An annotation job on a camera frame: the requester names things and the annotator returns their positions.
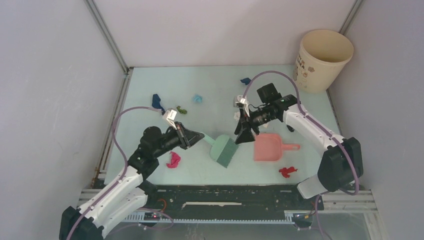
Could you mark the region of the green hand brush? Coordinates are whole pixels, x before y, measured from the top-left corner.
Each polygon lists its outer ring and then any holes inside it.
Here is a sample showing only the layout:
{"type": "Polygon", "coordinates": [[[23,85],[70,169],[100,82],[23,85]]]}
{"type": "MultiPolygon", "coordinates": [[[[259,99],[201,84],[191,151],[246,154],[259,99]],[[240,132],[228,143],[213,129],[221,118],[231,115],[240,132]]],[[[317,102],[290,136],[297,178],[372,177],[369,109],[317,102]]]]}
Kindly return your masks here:
{"type": "Polygon", "coordinates": [[[239,146],[229,135],[222,134],[214,139],[204,132],[202,134],[204,135],[203,140],[211,145],[210,158],[222,167],[227,168],[239,146]]]}

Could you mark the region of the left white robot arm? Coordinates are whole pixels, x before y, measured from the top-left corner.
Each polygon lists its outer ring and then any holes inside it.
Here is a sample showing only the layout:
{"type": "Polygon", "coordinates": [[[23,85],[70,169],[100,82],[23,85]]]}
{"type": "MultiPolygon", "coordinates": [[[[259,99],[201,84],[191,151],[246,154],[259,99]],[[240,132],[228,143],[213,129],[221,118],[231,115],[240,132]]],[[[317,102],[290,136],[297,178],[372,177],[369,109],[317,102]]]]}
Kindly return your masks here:
{"type": "Polygon", "coordinates": [[[147,179],[159,166],[158,158],[177,147],[187,150],[204,136],[181,122],[166,132],[156,126],[146,128],[137,149],[114,180],[86,203],[63,211],[59,239],[103,240],[135,210],[156,206],[157,188],[147,179]]]}

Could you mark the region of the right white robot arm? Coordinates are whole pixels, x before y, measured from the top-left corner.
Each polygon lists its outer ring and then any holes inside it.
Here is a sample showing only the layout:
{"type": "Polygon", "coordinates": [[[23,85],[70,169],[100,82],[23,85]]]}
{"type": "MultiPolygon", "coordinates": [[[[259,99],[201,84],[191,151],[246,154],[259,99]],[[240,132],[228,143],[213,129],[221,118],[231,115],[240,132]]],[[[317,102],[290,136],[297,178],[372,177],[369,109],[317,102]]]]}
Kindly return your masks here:
{"type": "Polygon", "coordinates": [[[260,126],[279,120],[290,131],[309,140],[321,156],[317,174],[298,183],[297,191],[291,194],[290,201],[295,208],[304,209],[312,197],[335,192],[351,182],[359,188],[364,167],[361,144],[356,138],[334,133],[304,110],[294,95],[282,96],[277,92],[273,83],[259,88],[257,93],[263,103],[257,110],[251,111],[248,100],[241,95],[234,99],[234,106],[240,112],[234,131],[237,145],[254,142],[260,134],[260,126]]]}

